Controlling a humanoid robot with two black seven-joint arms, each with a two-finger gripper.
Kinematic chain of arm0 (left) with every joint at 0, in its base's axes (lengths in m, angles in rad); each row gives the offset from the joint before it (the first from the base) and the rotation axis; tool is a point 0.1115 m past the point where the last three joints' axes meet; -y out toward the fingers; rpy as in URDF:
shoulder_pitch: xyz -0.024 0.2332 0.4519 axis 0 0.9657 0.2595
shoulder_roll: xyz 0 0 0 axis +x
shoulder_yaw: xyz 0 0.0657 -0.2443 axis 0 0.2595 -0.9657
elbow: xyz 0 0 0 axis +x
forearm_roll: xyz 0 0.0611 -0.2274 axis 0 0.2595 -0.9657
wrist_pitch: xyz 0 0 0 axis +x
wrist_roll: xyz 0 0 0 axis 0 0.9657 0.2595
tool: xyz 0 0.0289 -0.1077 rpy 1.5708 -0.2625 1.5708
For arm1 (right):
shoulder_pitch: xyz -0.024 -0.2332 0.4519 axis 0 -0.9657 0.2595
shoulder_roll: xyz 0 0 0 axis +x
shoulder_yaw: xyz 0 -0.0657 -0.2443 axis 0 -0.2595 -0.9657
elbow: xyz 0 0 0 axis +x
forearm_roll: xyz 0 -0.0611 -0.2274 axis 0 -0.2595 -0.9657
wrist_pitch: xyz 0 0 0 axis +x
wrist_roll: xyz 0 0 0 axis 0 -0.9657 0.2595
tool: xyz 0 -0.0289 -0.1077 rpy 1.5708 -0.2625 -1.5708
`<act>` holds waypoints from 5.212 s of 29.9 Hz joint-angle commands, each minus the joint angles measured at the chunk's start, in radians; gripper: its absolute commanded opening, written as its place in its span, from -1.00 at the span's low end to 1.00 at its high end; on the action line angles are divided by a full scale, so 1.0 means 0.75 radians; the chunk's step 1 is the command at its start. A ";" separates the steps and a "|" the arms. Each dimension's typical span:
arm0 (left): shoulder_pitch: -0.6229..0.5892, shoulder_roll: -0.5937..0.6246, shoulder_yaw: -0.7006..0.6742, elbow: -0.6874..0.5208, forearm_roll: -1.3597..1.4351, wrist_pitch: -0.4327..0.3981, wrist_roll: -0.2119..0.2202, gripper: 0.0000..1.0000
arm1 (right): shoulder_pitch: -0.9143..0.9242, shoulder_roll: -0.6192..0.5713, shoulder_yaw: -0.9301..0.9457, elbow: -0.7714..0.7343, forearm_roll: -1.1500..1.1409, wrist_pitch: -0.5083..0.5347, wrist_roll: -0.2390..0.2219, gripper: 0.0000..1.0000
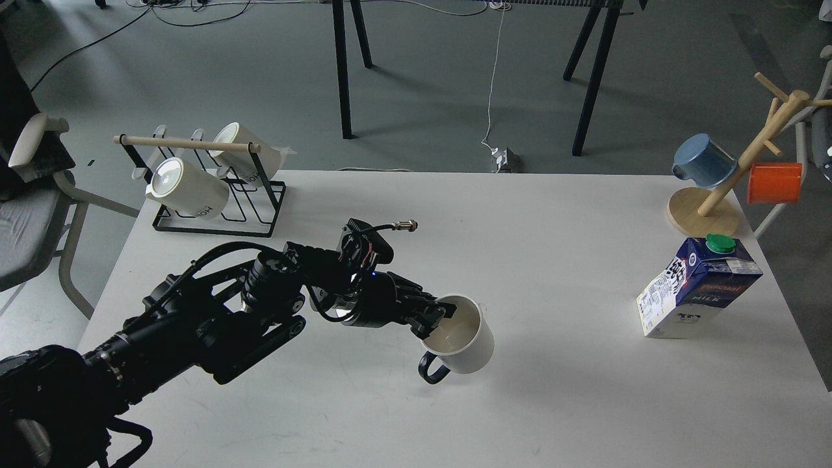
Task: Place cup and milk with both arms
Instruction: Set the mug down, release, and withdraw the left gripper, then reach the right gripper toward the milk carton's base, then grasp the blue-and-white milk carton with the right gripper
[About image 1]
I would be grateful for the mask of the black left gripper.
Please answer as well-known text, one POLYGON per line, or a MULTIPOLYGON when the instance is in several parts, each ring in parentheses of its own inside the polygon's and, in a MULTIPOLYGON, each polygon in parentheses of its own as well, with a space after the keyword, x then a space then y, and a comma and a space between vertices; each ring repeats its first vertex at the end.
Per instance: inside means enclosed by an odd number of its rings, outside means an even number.
POLYGON ((329 322, 372 328, 408 325, 419 339, 429 337, 443 319, 454 317, 457 311, 454 303, 424 296, 422 285, 392 272, 366 274, 356 290, 342 295, 312 285, 310 300, 312 308, 329 322))

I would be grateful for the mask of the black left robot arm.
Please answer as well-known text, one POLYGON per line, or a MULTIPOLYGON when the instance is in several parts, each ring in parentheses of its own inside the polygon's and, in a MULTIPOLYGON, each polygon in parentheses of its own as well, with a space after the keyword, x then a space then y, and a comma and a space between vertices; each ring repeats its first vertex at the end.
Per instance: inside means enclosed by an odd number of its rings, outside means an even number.
POLYGON ((143 299, 143 314, 91 352, 51 344, 3 359, 2 466, 107 467, 112 432, 139 439, 114 462, 132 466, 153 435, 121 414, 194 365, 219 384, 231 382, 303 331, 306 300, 328 322, 393 322, 430 337, 457 307, 376 270, 393 260, 381 231, 417 226, 352 218, 333 251, 223 243, 167 276, 143 299))

